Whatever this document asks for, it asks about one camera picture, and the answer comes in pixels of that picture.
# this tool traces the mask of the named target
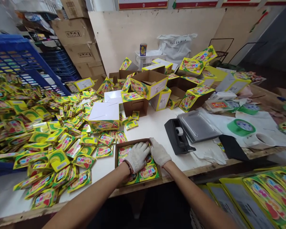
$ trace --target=stacked cardboard boxes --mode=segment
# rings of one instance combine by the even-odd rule
[[[105,71],[85,0],[62,0],[61,2],[69,19],[52,21],[52,28],[80,76],[97,80]]]

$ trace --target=poster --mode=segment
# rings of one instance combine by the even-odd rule
[[[218,0],[176,0],[176,9],[195,7],[215,7]]]
[[[119,0],[120,10],[167,8],[168,0]]]

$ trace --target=white plastic bag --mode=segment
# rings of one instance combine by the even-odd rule
[[[185,36],[174,34],[158,36],[159,50],[167,55],[167,61],[180,64],[184,57],[189,57],[192,38],[195,37],[197,37],[196,33]]]

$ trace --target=bracelet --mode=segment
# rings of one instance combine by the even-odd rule
[[[132,172],[132,169],[131,169],[131,167],[130,167],[129,162],[128,162],[127,160],[124,160],[124,162],[128,165],[128,168],[129,168],[130,174],[132,174],[133,172]]]

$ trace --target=gloved hand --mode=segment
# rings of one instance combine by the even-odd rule
[[[163,145],[159,144],[154,138],[150,138],[152,146],[150,148],[152,157],[155,162],[161,167],[168,161],[171,161],[171,156],[166,152]]]
[[[131,165],[133,173],[139,172],[146,165],[145,158],[150,152],[148,144],[149,142],[135,144],[125,158]]]

